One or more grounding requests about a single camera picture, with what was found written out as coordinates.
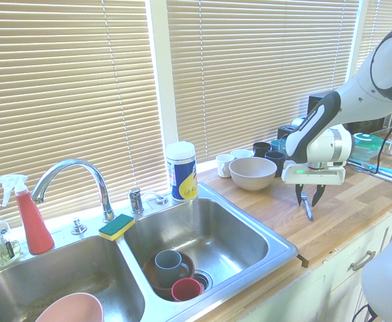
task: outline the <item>stainless steel sink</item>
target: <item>stainless steel sink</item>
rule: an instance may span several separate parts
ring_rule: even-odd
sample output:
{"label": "stainless steel sink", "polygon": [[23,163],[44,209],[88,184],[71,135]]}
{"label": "stainless steel sink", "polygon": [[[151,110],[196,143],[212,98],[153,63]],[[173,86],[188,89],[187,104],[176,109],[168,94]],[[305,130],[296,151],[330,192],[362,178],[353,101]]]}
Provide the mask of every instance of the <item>stainless steel sink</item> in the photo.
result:
{"label": "stainless steel sink", "polygon": [[[198,188],[199,198],[188,203],[144,203],[135,225],[115,242],[97,236],[99,216],[84,222],[83,235],[64,227],[54,234],[56,249],[0,270],[0,322],[33,322],[72,292],[98,297],[105,322],[194,321],[297,256],[274,231],[206,185]],[[142,267],[164,249],[191,257],[206,281],[200,296],[178,303],[155,294]]]}
{"label": "stainless steel sink", "polygon": [[0,322],[34,322],[74,292],[95,295],[105,321],[140,321],[145,309],[118,245],[93,236],[0,270]]}
{"label": "stainless steel sink", "polygon": [[141,268],[162,250],[187,254],[197,270],[210,275],[210,288],[261,261],[269,250],[262,235],[210,199],[144,217],[124,238]]}

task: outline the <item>disinfecting wipes canister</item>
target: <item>disinfecting wipes canister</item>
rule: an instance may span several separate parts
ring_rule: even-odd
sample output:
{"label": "disinfecting wipes canister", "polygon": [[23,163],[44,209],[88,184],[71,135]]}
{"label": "disinfecting wipes canister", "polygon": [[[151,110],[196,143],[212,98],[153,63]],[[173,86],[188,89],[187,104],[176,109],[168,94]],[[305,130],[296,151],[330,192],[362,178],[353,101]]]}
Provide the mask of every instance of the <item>disinfecting wipes canister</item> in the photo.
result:
{"label": "disinfecting wipes canister", "polygon": [[172,198],[187,201],[197,198],[196,151],[190,142],[176,142],[166,147]]}

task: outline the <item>sink drain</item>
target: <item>sink drain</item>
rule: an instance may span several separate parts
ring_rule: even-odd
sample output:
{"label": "sink drain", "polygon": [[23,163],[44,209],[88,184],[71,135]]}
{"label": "sink drain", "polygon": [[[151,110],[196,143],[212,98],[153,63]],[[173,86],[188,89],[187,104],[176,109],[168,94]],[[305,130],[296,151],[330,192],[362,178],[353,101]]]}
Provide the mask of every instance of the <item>sink drain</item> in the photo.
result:
{"label": "sink drain", "polygon": [[197,280],[203,288],[202,292],[210,290],[213,285],[212,277],[205,272],[204,270],[195,270],[194,271],[194,279]]}

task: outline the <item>drawer handle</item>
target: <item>drawer handle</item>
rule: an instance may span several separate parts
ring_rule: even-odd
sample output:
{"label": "drawer handle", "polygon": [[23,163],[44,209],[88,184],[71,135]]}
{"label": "drawer handle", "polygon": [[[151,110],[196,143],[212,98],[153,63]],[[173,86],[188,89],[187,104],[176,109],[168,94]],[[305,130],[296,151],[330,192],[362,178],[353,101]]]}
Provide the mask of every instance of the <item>drawer handle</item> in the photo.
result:
{"label": "drawer handle", "polygon": [[364,267],[365,264],[367,264],[368,262],[370,262],[370,261],[376,256],[376,251],[374,251],[374,250],[373,250],[373,251],[367,250],[366,255],[368,255],[369,258],[367,258],[367,259],[366,259],[364,262],[362,262],[361,264],[356,265],[355,263],[352,263],[352,264],[350,265],[350,268],[352,268],[352,270],[353,270],[354,272],[356,272],[357,270],[360,270],[361,268]]}

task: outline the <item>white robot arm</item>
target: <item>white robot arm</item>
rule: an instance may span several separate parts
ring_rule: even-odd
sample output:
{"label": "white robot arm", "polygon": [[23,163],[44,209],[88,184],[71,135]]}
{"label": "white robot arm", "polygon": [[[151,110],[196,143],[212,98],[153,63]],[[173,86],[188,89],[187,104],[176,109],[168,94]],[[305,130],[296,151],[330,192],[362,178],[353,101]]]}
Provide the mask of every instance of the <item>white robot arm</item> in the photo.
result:
{"label": "white robot arm", "polygon": [[290,133],[286,151],[291,162],[285,165],[282,180],[297,185],[298,199],[303,184],[317,184],[318,192],[312,202],[315,205],[325,184],[343,183],[342,165],[352,152],[353,138],[342,124],[389,114],[392,114],[392,32],[348,82],[326,95]]}
{"label": "white robot arm", "polygon": [[[288,136],[286,150],[295,163],[288,165],[283,181],[300,183],[299,186],[341,184],[344,170],[342,176],[338,175],[342,167],[331,162],[348,159],[352,139],[340,124],[378,119],[391,113],[392,32],[359,71],[325,96]],[[384,321],[392,322],[392,241],[363,268],[362,286],[371,309]]]}

